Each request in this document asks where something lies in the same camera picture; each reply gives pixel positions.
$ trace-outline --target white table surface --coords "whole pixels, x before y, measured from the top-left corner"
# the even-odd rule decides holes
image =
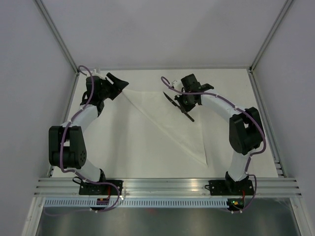
[[[194,73],[201,83],[209,83],[220,95],[245,107],[256,107],[252,87],[245,69],[194,70],[117,70],[110,71],[119,79],[128,81],[128,89],[162,91],[160,81],[181,79]],[[79,107],[86,91],[85,76],[80,75],[69,116]],[[99,118],[84,132],[88,159],[105,171],[110,178],[193,178],[224,177],[233,149],[228,140],[228,123],[206,107],[201,108],[203,137],[208,166],[194,160],[162,133],[138,111],[123,95],[114,101],[105,100]],[[274,160],[267,144],[263,154],[253,157],[249,173],[257,177],[278,177]],[[53,177],[71,177],[56,167]]]

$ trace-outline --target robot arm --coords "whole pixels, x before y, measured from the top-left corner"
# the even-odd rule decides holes
[[[185,91],[185,94],[176,95],[174,100],[178,102],[180,110],[186,116],[187,112],[198,104],[214,110],[229,123],[229,142],[234,152],[231,166],[226,172],[225,179],[230,192],[238,192],[237,188],[240,188],[242,183],[248,180],[247,168],[250,154],[259,148],[260,143],[263,141],[255,124],[239,109],[246,111],[263,130],[258,110],[254,107],[246,109],[241,106],[237,106],[239,109],[235,109],[231,102],[219,96],[213,86],[209,84],[201,85],[193,74],[182,78],[181,81],[174,81],[172,87],[175,90]],[[193,94],[203,92],[210,93],[212,96]]]
[[[114,100],[122,90],[129,84],[108,73],[103,78],[95,70],[93,71],[94,92],[89,104],[83,110],[92,92],[92,78],[86,79],[87,91],[84,92],[79,113],[66,133],[66,142],[63,146],[63,166],[67,170],[75,170],[79,175],[91,181],[105,181],[105,174],[102,169],[94,166],[87,159],[87,151],[84,143],[83,132],[88,126],[100,116],[104,108],[104,100]],[[65,127],[69,121],[60,126],[52,126],[49,129],[49,162],[52,166],[60,167],[61,140]]]

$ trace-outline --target purple cable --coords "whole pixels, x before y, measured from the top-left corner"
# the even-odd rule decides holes
[[[60,162],[59,162],[59,165],[60,165],[60,169],[63,173],[69,173],[69,172],[72,172],[72,173],[75,173],[80,179],[84,179],[85,181],[89,182],[89,183],[92,183],[92,184],[96,184],[96,185],[110,185],[112,187],[114,187],[117,191],[117,199],[116,201],[114,202],[114,204],[112,204],[109,208],[106,208],[106,209],[103,209],[103,210],[98,210],[98,212],[105,212],[105,211],[109,211],[111,209],[113,209],[116,204],[118,203],[119,201],[119,196],[120,196],[120,192],[119,192],[119,189],[116,185],[112,184],[112,183],[109,183],[109,182],[95,182],[95,181],[92,181],[92,180],[89,180],[87,178],[85,178],[84,176],[80,175],[79,173],[77,173],[75,170],[65,170],[63,168],[63,147],[64,147],[64,143],[65,143],[65,136],[66,136],[66,133],[67,133],[67,130],[69,128],[69,126],[71,125],[71,123],[77,118],[77,116],[84,111],[84,109],[88,106],[88,104],[90,103],[91,99],[92,99],[92,96],[93,96],[93,93],[94,93],[94,79],[93,79],[93,75],[91,73],[91,71],[84,65],[80,65],[78,67],[78,69],[80,70],[80,72],[84,75],[87,75],[85,73],[83,73],[81,71],[81,67],[83,67],[84,69],[87,70],[87,72],[89,73],[90,77],[91,77],[91,81],[92,81],[92,90],[91,90],[91,94],[90,94],[90,97],[88,98],[88,101],[87,103],[83,106],[82,109],[80,109],[79,111],[77,111],[77,113],[75,113],[73,115],[73,117],[70,119],[70,121],[68,122],[68,124],[65,126],[64,128],[64,131],[63,131],[63,136],[62,136],[62,139],[61,139],[61,146],[60,146]],[[80,209],[80,210],[75,210],[73,212],[77,212],[77,211],[86,211],[86,209]],[[69,212],[67,213],[63,213],[63,214],[56,214],[56,215],[53,215],[53,214],[49,214],[49,213],[46,213],[46,211],[44,210],[44,213],[48,216],[60,216],[60,215],[65,215],[65,214],[68,214]]]
[[[236,106],[230,102],[229,100],[227,100],[225,97],[222,97],[220,95],[217,95],[215,93],[210,93],[210,92],[181,92],[181,91],[178,91],[176,89],[174,89],[173,87],[171,87],[170,85],[170,82],[168,81],[167,78],[165,78],[164,76],[161,77],[161,80],[163,82],[163,84],[165,84],[170,90],[174,91],[174,92],[177,92],[179,94],[183,94],[183,95],[210,95],[210,96],[214,96],[214,97],[217,97],[221,100],[223,100],[224,102],[226,102],[227,104],[229,104],[232,108],[236,109],[237,111],[243,113],[244,115],[246,115],[247,118],[249,118],[253,124],[256,126],[256,128],[258,129],[261,137],[262,137],[262,140],[263,140],[263,148],[262,150],[260,151],[256,151],[256,152],[253,152],[249,155],[249,158],[247,160],[247,164],[246,164],[246,167],[245,167],[245,172],[247,172],[248,170],[248,167],[250,165],[250,161],[251,161],[251,157],[254,156],[254,155],[257,155],[257,154],[261,154],[263,153],[265,150],[266,150],[266,146],[267,146],[267,143],[266,143],[266,138],[265,138],[265,135],[264,135],[264,132],[262,131],[262,129],[260,128],[259,124],[256,122],[256,120],[254,118],[252,118],[247,112],[243,111],[242,109],[240,108],[235,108]],[[253,199],[255,198],[256,196],[256,192],[257,192],[257,178],[256,178],[256,175],[248,175],[248,176],[252,176],[254,177],[254,181],[255,181],[255,188],[254,188],[254,194],[250,200],[250,202],[242,209],[242,210],[245,210],[247,209],[251,204],[252,204],[252,201]]]

